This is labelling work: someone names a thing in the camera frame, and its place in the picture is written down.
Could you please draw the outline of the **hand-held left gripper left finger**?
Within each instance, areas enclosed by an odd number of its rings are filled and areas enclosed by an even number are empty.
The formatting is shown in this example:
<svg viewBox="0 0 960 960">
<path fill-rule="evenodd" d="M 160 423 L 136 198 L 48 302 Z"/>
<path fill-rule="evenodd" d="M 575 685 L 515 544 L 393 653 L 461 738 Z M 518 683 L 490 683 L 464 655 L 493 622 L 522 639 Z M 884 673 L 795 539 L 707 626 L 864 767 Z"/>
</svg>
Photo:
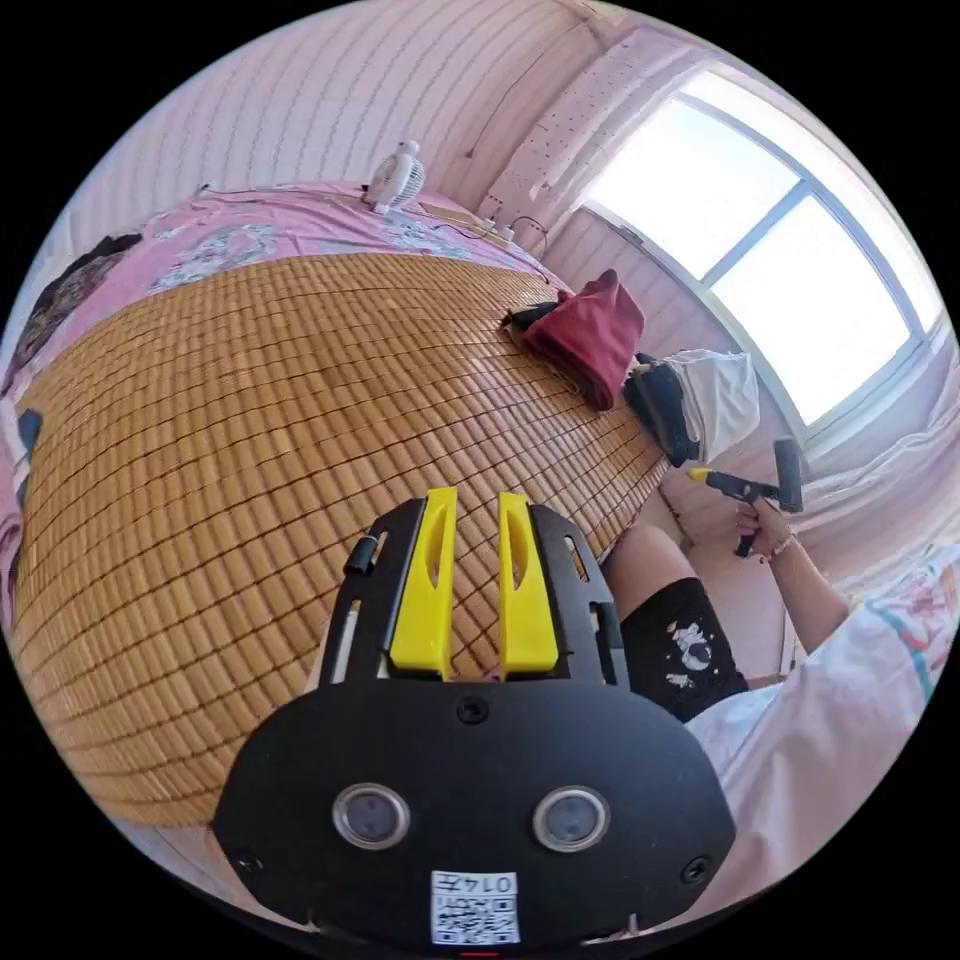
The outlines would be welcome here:
<svg viewBox="0 0 960 960">
<path fill-rule="evenodd" d="M 397 674 L 450 677 L 457 491 L 429 491 L 413 540 L 389 663 Z"/>
</svg>

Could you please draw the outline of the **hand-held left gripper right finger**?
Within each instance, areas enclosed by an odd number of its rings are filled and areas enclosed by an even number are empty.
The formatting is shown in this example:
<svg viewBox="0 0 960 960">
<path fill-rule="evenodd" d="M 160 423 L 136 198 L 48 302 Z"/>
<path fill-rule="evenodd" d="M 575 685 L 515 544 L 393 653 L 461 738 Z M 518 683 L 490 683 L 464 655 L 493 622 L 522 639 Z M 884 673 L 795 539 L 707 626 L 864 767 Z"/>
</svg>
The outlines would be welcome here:
<svg viewBox="0 0 960 960">
<path fill-rule="evenodd" d="M 559 650 L 530 504 L 502 492 L 499 527 L 499 678 L 547 675 Z"/>
</svg>

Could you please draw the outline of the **person's right hand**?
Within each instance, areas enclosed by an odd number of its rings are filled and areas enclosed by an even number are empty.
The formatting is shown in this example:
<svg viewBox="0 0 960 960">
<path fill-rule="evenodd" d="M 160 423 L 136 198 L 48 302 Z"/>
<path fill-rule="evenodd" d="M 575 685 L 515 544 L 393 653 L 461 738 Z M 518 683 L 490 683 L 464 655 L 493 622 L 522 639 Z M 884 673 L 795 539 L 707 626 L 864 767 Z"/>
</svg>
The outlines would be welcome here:
<svg viewBox="0 0 960 960">
<path fill-rule="evenodd" d="M 768 561 L 795 540 L 785 515 L 765 497 L 737 504 L 736 529 L 739 536 L 736 555 L 741 558 L 755 556 Z"/>
</svg>

